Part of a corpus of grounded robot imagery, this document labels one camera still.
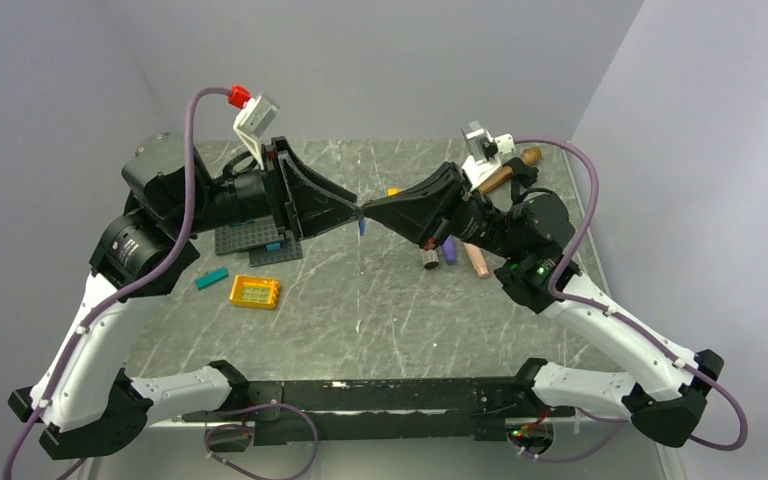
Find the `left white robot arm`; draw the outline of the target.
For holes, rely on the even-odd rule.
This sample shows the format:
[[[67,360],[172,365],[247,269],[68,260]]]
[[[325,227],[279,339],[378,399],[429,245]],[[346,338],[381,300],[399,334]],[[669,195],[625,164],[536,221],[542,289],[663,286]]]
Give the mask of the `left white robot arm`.
[[[196,158],[193,234],[270,222],[299,241],[357,218],[356,195],[306,166],[286,139],[273,138],[263,151],[263,168],[240,169],[233,157],[212,176],[182,135],[161,133],[124,165],[125,208],[91,256],[70,331],[43,378],[8,400],[19,419],[42,425],[39,442],[50,458],[107,456],[160,421],[200,411],[232,420],[245,411],[248,380],[227,361],[159,378],[131,377],[124,364],[145,322],[199,258],[191,242],[173,253],[187,157]]]

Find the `orange lego window piece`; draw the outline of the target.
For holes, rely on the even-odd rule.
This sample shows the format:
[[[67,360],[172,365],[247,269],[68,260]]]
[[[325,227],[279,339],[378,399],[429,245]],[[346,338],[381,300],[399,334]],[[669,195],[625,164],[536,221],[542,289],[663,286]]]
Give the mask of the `orange lego window piece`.
[[[236,275],[229,302],[240,308],[273,310],[279,302],[280,292],[281,283],[275,278]]]

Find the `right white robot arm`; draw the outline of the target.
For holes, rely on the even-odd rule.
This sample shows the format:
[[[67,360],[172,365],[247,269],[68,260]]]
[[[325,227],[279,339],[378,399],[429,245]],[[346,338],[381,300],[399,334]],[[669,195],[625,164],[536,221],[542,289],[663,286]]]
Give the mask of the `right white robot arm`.
[[[723,359],[710,350],[694,352],[671,343],[565,261],[563,249],[575,230],[556,194],[525,195],[500,210],[471,190],[449,162],[409,189],[365,203],[362,213],[423,249],[451,236],[501,257],[494,274],[512,301],[575,330],[618,366],[615,373],[597,372],[531,358],[511,390],[520,413],[580,408],[628,421],[668,447],[692,438]]]

